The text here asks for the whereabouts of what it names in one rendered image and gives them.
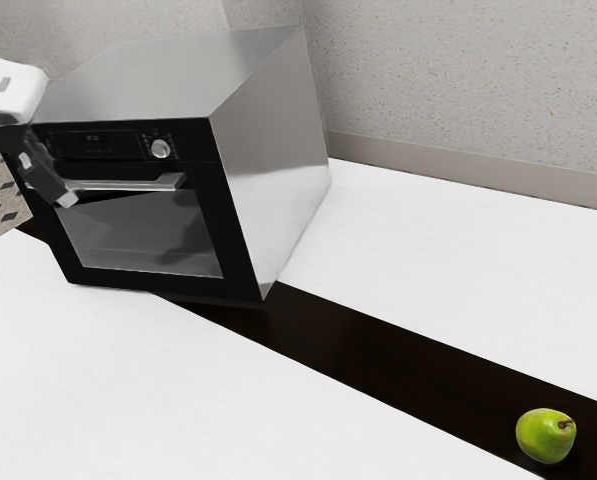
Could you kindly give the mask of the green pear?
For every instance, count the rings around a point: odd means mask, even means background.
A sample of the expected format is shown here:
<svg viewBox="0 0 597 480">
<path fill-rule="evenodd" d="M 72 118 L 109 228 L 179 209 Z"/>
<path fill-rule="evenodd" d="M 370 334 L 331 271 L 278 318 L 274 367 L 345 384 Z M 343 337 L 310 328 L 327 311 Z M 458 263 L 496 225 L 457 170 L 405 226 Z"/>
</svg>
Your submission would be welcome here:
<svg viewBox="0 0 597 480">
<path fill-rule="evenodd" d="M 549 408 L 523 413 L 515 426 L 521 451 L 543 464 L 564 460 L 573 447 L 576 434 L 577 426 L 570 416 Z"/>
</svg>

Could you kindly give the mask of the stainless steel oven, black door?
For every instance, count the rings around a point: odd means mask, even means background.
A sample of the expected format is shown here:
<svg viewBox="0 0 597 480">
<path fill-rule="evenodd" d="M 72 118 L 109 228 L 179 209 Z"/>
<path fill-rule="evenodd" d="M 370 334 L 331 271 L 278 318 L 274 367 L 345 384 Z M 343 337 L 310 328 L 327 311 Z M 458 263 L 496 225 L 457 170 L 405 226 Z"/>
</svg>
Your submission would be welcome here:
<svg viewBox="0 0 597 480">
<path fill-rule="evenodd" d="M 31 132 L 74 204 L 5 160 L 74 284 L 261 302 L 331 182 L 300 26 L 115 45 Z"/>
</svg>

